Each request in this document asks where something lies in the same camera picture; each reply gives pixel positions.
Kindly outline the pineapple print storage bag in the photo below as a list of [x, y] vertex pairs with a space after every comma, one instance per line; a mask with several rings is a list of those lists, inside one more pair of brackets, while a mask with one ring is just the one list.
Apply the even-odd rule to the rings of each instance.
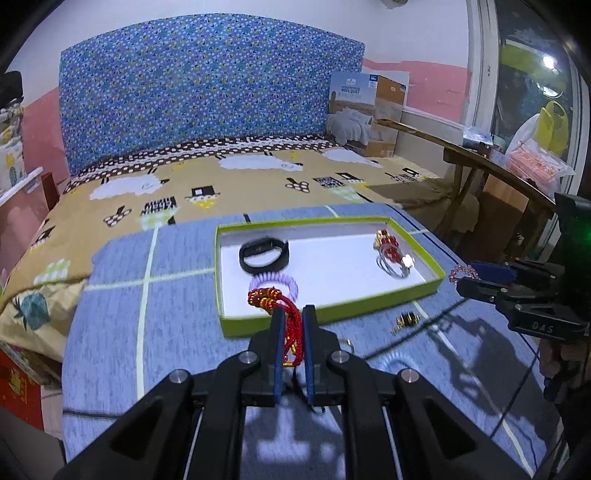
[[17, 99], [1, 109], [0, 191], [10, 190], [26, 177], [21, 122], [23, 109]]

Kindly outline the blue floral headboard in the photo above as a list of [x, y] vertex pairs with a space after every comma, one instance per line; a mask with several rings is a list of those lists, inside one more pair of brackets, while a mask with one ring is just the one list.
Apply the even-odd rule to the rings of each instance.
[[329, 81], [365, 45], [245, 14], [130, 25], [64, 50], [59, 113], [69, 170], [190, 140], [318, 134]]

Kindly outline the blue grey checked blanket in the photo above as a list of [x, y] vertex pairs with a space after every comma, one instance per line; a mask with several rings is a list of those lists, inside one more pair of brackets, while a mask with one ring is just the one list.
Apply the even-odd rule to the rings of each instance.
[[[93, 257], [67, 338], [63, 433], [73, 458], [174, 369], [215, 368], [245, 350], [221, 332], [214, 298], [217, 227], [249, 222], [353, 216], [394, 219], [445, 269], [458, 258], [417, 220], [377, 203], [332, 205], [222, 216], [112, 240]], [[492, 306], [462, 299], [444, 282], [412, 302], [417, 327], [392, 334], [398, 309], [332, 325], [370, 366], [424, 375], [525, 471], [544, 463], [558, 416], [542, 394], [535, 346], [509, 331]], [[249, 409], [242, 477], [341, 479], [341, 412], [311, 411], [293, 396], [273, 409]]]

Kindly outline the black gold flower brooch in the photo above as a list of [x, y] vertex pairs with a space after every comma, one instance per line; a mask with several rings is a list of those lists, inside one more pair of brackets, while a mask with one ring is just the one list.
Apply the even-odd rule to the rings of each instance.
[[396, 334], [405, 328], [412, 328], [417, 326], [421, 321], [421, 317], [415, 312], [405, 312], [397, 317], [394, 322], [394, 327], [391, 330], [392, 334]]

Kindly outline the black wristband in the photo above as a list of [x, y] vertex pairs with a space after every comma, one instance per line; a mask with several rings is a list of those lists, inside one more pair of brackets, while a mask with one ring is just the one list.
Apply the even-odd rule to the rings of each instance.
[[238, 260], [242, 270], [252, 276], [280, 272], [290, 262], [290, 246], [278, 238], [260, 237], [240, 246]]

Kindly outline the yellow plastic bag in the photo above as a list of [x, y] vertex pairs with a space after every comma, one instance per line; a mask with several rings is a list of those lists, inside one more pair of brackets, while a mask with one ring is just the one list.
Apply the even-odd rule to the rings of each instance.
[[540, 110], [535, 141], [544, 150], [561, 157], [568, 147], [569, 120], [564, 107], [555, 100]]

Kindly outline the pink rhinestone hair clip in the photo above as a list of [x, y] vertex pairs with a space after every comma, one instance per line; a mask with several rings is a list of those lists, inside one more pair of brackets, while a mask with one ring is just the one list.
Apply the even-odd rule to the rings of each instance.
[[449, 280], [451, 283], [457, 284], [459, 280], [463, 278], [468, 279], [479, 279], [480, 276], [474, 267], [471, 265], [456, 265], [449, 274]]

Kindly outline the cardboard quilt box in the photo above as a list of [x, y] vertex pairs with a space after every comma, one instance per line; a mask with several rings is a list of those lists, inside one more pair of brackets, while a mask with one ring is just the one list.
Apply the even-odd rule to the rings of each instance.
[[399, 131], [379, 120], [399, 122], [407, 86], [378, 74], [332, 73], [325, 131], [339, 146], [365, 157], [391, 157]]

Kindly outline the pink storage cabinet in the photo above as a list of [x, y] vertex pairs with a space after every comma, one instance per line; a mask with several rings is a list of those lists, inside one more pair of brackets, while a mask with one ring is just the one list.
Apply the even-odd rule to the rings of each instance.
[[42, 167], [1, 195], [1, 277], [22, 258], [60, 194], [51, 172]]

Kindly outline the brown wooden chair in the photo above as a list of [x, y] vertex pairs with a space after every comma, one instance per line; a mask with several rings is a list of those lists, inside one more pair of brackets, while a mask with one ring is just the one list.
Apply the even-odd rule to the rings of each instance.
[[[443, 161], [454, 167], [451, 203], [436, 235], [465, 260], [509, 260], [537, 257], [538, 243], [556, 212], [553, 200], [536, 187], [474, 151], [394, 120], [377, 125], [392, 127], [443, 149]], [[452, 235], [453, 224], [467, 195], [480, 204], [473, 232], [460, 240]]]

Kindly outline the black bag on top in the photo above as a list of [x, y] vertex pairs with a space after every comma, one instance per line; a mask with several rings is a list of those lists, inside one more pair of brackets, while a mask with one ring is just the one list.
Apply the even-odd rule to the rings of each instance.
[[0, 108], [24, 98], [22, 76], [19, 71], [6, 72], [0, 77]]

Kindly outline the pink packaged items bag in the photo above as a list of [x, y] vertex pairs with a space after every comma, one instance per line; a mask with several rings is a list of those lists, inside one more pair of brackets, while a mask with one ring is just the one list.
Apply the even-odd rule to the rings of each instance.
[[508, 156], [506, 168], [550, 198], [559, 191], [564, 177], [574, 169], [554, 154], [541, 148], [533, 139], [521, 142]]

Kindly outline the green shallow cardboard box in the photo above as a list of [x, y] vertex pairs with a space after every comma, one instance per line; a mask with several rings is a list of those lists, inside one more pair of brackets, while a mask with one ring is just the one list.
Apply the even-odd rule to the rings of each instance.
[[[392, 276], [377, 263], [373, 244], [386, 230], [414, 265], [407, 277]], [[297, 283], [297, 305], [315, 306], [322, 324], [393, 308], [437, 292], [446, 273], [394, 219], [332, 217], [257, 222], [218, 227], [214, 240], [216, 306], [225, 337], [246, 337], [270, 324], [270, 316], [247, 302], [252, 276], [239, 265], [239, 248], [273, 237], [286, 241], [284, 273]]]

